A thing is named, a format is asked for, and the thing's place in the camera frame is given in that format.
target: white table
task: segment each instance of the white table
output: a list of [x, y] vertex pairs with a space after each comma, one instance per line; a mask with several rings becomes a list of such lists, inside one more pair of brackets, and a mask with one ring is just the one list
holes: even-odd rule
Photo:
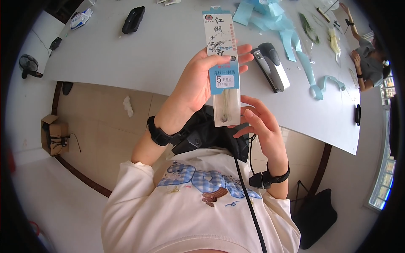
[[[43, 78], [170, 95], [188, 61], [205, 46], [201, 12], [209, 10], [211, 5], [221, 5], [223, 9], [234, 12], [235, 3], [240, 1], [185, 0], [164, 6], [156, 4], [156, 0], [98, 0], [92, 6], [92, 17], [83, 27], [71, 31], [68, 23], [62, 30], [60, 37], [63, 41], [52, 52]], [[146, 11], [138, 31], [122, 34], [121, 28], [129, 11], [142, 5]], [[84, 0], [77, 10], [83, 11], [89, 6]], [[355, 73], [345, 37], [339, 33], [342, 50], [339, 66], [329, 47], [326, 28], [315, 23], [307, 11], [322, 19], [311, 3], [284, 0], [280, 6], [293, 20], [301, 40], [307, 37], [303, 34], [297, 11], [306, 15], [320, 37], [321, 44], [312, 49], [315, 79], [324, 75], [335, 76], [345, 83], [347, 91], [340, 92], [334, 83], [329, 83], [324, 100], [314, 99], [301, 63], [287, 60], [278, 32], [262, 32], [252, 24], [246, 27], [234, 23], [240, 45], [249, 43], [254, 48], [264, 42], [274, 45], [291, 83], [284, 92], [273, 93], [259, 66], [252, 61], [248, 63], [249, 70], [241, 75], [241, 93], [261, 99], [281, 127], [355, 155], [360, 127], [354, 122], [354, 110], [360, 104], [360, 92], [348, 70], [351, 68]]]

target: gray shirt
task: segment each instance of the gray shirt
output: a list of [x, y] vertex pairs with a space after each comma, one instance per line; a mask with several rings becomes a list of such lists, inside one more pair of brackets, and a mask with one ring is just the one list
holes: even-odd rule
[[375, 58], [368, 56], [370, 52], [374, 51], [373, 44], [361, 38], [358, 42], [360, 47], [356, 49], [360, 55], [361, 73], [365, 81], [371, 80], [375, 86], [379, 86], [383, 81], [383, 65]]

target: blue plaid graphic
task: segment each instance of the blue plaid graphic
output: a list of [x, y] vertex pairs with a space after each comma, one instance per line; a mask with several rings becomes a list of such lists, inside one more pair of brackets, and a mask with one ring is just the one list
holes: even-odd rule
[[198, 170], [194, 173], [191, 183], [202, 193], [214, 192], [220, 187], [225, 188], [225, 180], [217, 171]]
[[[226, 188], [228, 189], [229, 193], [232, 197], [235, 198], [244, 198], [245, 195], [243, 194], [243, 188], [240, 184], [230, 180], [227, 176], [224, 176], [224, 180], [226, 181]], [[261, 198], [259, 194], [252, 191], [251, 189], [247, 188], [247, 194], [253, 198]]]
[[191, 165], [175, 164], [167, 169], [169, 174], [167, 177], [162, 178], [158, 186], [164, 185], [180, 185], [190, 182], [194, 175], [196, 168]]

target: white t-shirt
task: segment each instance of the white t-shirt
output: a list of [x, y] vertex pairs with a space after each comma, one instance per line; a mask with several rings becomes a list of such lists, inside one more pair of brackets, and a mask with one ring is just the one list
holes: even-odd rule
[[[297, 252], [301, 235], [291, 220], [290, 201], [250, 188], [250, 167], [238, 162], [267, 252]], [[151, 166], [120, 164], [117, 186], [102, 215], [106, 253], [262, 252], [227, 151], [197, 149], [162, 166], [163, 178], [155, 187]]]

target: beige floor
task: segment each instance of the beige floor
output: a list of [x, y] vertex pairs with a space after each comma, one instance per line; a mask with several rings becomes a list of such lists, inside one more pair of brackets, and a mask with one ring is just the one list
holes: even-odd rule
[[[129, 118], [124, 110], [126, 96], [134, 115]], [[69, 123], [69, 132], [77, 135], [69, 140], [70, 151], [62, 157], [96, 183], [112, 190], [115, 187], [119, 164], [131, 157], [134, 144], [146, 129], [149, 116], [156, 115], [167, 96], [143, 91], [75, 83], [71, 92], [60, 95], [58, 115]], [[288, 198], [294, 199], [296, 183], [301, 180], [310, 187], [322, 156], [324, 143], [313, 138], [281, 129], [290, 163]], [[162, 155], [154, 169], [170, 155]], [[257, 171], [266, 169], [258, 139], [253, 143], [252, 166]]]

